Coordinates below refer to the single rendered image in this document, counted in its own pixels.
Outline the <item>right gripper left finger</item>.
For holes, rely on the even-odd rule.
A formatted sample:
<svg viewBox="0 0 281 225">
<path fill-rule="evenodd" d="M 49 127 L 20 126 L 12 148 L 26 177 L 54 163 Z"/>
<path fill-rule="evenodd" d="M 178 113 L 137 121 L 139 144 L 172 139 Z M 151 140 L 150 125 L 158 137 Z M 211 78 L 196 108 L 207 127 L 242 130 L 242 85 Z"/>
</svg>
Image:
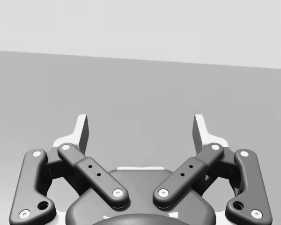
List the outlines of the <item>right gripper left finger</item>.
<svg viewBox="0 0 281 225">
<path fill-rule="evenodd" d="M 93 189 L 111 208 L 129 203 L 127 189 L 93 158 L 85 155 L 89 138 L 88 118 L 80 114 L 74 131 L 58 138 L 50 151 L 29 150 L 23 158 L 13 203 L 10 224 L 47 224 L 57 215 L 47 192 L 53 179 L 63 177 L 82 195 Z"/>
</svg>

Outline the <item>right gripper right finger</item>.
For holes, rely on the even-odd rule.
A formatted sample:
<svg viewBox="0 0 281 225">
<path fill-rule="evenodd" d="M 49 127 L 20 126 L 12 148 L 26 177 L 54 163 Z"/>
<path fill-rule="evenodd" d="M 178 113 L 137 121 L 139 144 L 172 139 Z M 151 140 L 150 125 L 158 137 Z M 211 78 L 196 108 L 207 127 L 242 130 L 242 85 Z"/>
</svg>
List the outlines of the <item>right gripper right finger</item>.
<svg viewBox="0 0 281 225">
<path fill-rule="evenodd" d="M 234 197 L 227 202 L 226 219 L 233 224 L 271 224 L 273 216 L 256 153 L 233 152 L 228 142 L 210 134 L 203 115 L 193 120 L 196 156 L 188 158 L 153 191 L 153 203 L 166 209 L 189 189 L 202 195 L 217 178 L 229 180 Z"/>
</svg>

